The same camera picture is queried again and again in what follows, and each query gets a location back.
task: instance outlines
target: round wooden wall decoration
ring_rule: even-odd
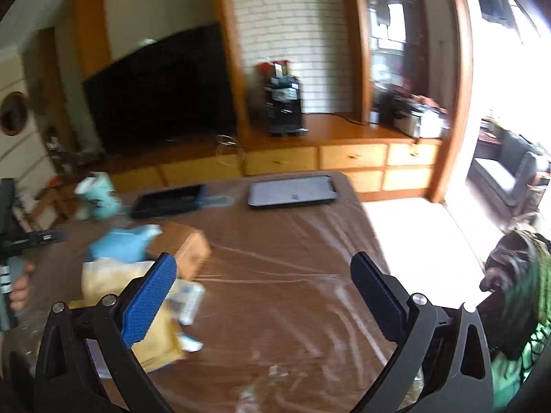
[[[0,128],[9,136],[15,136],[26,126],[29,118],[27,98],[23,93],[9,93],[0,106]]]

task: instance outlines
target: gray sofa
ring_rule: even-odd
[[[527,197],[536,173],[548,166],[548,160],[532,144],[505,131],[499,158],[474,158],[468,176],[490,203],[510,218]]]

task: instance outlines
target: yellow drawer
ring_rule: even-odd
[[[357,193],[375,193],[381,190],[383,171],[344,172]]]
[[[277,172],[315,171],[318,169],[316,147],[291,147],[248,152],[245,172],[248,176]]]
[[[131,193],[164,187],[159,169],[153,166],[135,169],[122,174],[109,175],[118,193]]]
[[[161,165],[160,168],[169,186],[186,186],[241,177],[237,155],[224,155],[220,161],[216,157],[199,158]]]
[[[391,144],[388,150],[389,166],[433,165],[438,146],[434,144]]]
[[[320,147],[321,169],[348,169],[384,166],[387,145],[354,144]]]
[[[428,188],[432,169],[392,169],[385,173],[383,191]]]

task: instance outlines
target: cardboard box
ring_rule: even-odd
[[[178,265],[178,278],[193,280],[210,256],[210,246],[202,231],[175,222],[161,224],[163,234],[148,246],[148,253],[155,259],[161,253],[170,253]]]

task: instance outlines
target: television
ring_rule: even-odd
[[[236,131],[219,23],[144,46],[83,87],[106,152]]]

